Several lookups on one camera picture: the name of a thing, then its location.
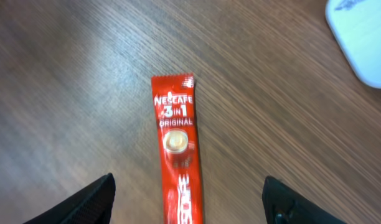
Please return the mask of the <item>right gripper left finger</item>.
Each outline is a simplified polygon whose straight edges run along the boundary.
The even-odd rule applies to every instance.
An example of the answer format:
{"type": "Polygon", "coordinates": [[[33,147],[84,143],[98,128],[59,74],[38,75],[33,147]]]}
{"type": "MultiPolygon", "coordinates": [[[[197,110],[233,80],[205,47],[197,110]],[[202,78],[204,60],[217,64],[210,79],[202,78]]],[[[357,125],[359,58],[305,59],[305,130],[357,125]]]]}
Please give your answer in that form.
{"type": "Polygon", "coordinates": [[[25,224],[109,224],[115,192],[108,173],[25,224]]]}

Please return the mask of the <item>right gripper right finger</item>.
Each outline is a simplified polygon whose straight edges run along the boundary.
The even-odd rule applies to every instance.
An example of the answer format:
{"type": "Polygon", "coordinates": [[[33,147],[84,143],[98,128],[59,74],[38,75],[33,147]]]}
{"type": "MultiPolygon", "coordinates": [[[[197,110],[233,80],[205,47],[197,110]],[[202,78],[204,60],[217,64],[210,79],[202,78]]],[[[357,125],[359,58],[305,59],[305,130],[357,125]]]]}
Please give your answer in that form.
{"type": "Polygon", "coordinates": [[[267,224],[345,224],[272,176],[265,178],[261,199],[267,224]]]}

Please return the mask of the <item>red stick packet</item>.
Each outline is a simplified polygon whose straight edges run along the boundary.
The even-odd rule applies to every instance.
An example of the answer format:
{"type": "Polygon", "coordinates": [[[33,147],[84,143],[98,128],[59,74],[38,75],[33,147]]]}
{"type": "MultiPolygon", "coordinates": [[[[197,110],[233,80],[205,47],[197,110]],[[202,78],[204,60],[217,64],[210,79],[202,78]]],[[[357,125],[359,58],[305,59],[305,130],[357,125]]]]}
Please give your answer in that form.
{"type": "Polygon", "coordinates": [[[202,178],[191,73],[153,76],[158,129],[164,222],[204,222],[202,178]]]}

